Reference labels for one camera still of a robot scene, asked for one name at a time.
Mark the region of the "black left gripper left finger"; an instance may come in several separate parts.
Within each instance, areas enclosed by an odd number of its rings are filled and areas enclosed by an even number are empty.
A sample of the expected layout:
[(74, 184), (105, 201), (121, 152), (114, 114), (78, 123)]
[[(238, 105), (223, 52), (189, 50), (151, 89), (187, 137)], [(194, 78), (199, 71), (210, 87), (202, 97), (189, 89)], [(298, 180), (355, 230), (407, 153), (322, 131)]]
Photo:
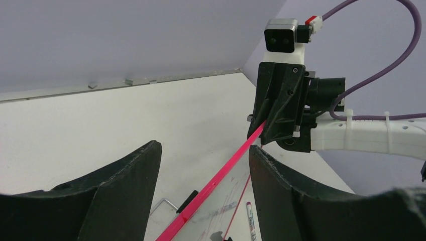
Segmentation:
[(50, 191), (1, 195), (1, 240), (143, 240), (161, 156), (149, 141)]

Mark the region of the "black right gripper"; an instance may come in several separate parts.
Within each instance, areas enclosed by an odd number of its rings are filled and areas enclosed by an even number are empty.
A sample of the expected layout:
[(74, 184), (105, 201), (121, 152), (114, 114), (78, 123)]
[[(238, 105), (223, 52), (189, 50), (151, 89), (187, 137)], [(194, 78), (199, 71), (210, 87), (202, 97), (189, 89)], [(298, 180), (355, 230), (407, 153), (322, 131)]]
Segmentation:
[(287, 151), (311, 152), (316, 118), (329, 111), (345, 87), (344, 77), (315, 77), (302, 64), (261, 62), (247, 138), (265, 121), (262, 145), (276, 141)]

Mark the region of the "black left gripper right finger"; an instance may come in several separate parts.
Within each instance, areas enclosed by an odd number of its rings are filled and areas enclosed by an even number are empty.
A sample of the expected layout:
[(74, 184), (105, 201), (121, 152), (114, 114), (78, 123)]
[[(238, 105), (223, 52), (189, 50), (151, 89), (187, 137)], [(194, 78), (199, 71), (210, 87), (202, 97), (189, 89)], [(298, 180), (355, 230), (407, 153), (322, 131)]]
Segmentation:
[(249, 165), (262, 240), (425, 240), (425, 189), (360, 196), (319, 183), (258, 146)]

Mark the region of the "white marker pen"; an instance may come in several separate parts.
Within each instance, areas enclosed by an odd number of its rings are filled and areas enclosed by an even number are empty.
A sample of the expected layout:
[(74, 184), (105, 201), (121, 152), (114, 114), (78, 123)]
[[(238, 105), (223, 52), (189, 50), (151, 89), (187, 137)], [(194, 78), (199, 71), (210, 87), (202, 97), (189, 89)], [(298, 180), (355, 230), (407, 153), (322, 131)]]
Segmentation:
[(251, 241), (256, 241), (256, 231), (255, 231), (255, 223), (254, 223), (254, 216), (252, 211), (252, 204), (251, 202), (246, 202), (246, 210), (248, 215), (248, 222), (249, 222), (249, 230), (250, 230), (250, 237)]

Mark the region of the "pink framed whiteboard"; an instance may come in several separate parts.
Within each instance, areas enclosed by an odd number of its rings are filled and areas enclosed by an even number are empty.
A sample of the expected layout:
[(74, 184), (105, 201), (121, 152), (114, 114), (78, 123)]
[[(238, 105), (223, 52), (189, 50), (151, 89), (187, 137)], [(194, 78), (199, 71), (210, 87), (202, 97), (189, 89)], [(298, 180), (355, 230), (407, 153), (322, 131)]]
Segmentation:
[(224, 240), (250, 178), (249, 148), (259, 143), (264, 126), (260, 124), (157, 240)]

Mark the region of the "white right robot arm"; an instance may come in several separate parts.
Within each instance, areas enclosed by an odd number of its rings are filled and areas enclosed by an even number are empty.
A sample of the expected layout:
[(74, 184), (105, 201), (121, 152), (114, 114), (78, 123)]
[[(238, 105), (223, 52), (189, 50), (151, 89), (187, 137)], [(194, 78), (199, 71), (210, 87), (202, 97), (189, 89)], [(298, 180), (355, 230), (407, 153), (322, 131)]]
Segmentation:
[(302, 64), (262, 62), (249, 134), (293, 152), (345, 150), (425, 159), (425, 121), (335, 120), (326, 112), (345, 90), (344, 78), (317, 78)]

